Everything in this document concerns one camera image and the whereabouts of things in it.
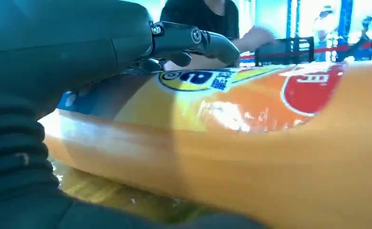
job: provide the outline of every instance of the person in white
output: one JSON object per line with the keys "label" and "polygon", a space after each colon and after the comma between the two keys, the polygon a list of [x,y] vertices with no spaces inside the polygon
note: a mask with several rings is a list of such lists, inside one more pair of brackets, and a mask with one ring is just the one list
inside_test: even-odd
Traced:
{"label": "person in white", "polygon": [[[329,5],[322,7],[319,17],[317,17],[314,21],[313,31],[315,49],[327,47],[328,36],[330,36],[334,31],[337,30],[336,22],[337,21],[332,7]],[[315,54],[315,61],[326,61],[326,53],[321,52]]]}

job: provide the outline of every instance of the red logo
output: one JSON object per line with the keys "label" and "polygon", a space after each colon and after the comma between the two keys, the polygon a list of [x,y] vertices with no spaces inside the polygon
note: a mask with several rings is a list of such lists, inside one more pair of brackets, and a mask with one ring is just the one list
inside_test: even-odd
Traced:
{"label": "red logo", "polygon": [[280,96],[290,110],[300,115],[313,116],[328,103],[343,71],[344,65],[337,64],[326,71],[290,75]]}

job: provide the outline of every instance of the screw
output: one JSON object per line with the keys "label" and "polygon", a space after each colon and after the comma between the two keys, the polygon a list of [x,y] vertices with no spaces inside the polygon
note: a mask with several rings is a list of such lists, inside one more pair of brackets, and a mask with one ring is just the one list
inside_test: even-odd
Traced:
{"label": "screw", "polygon": [[154,25],[152,28],[151,28],[151,31],[152,31],[152,34],[153,35],[159,35],[162,33],[162,29],[159,25]]}
{"label": "screw", "polygon": [[192,30],[192,38],[194,43],[200,43],[201,42],[201,32],[199,30]]}

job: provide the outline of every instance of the table surface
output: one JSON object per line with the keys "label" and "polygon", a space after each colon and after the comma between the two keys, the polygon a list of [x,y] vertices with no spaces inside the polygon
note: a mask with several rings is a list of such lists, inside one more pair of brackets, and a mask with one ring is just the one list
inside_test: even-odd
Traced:
{"label": "table surface", "polygon": [[153,221],[178,223],[214,210],[177,198],[154,195],[69,167],[49,158],[60,188],[68,195],[141,215]]}

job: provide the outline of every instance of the robotic hand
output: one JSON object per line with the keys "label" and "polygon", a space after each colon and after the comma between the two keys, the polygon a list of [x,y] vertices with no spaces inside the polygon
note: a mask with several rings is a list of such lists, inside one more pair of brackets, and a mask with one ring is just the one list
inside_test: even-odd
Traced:
{"label": "robotic hand", "polygon": [[[218,34],[171,23],[119,0],[0,0],[0,220],[2,228],[167,228],[65,196],[47,162],[37,120],[61,94],[150,58],[187,65],[182,51],[232,62]],[[256,228],[239,216],[176,228]]]}
{"label": "robotic hand", "polygon": [[0,94],[30,100],[38,117],[61,94],[150,58],[190,63],[183,51],[231,63],[238,49],[196,27],[153,24],[148,11],[119,0],[0,0]]}

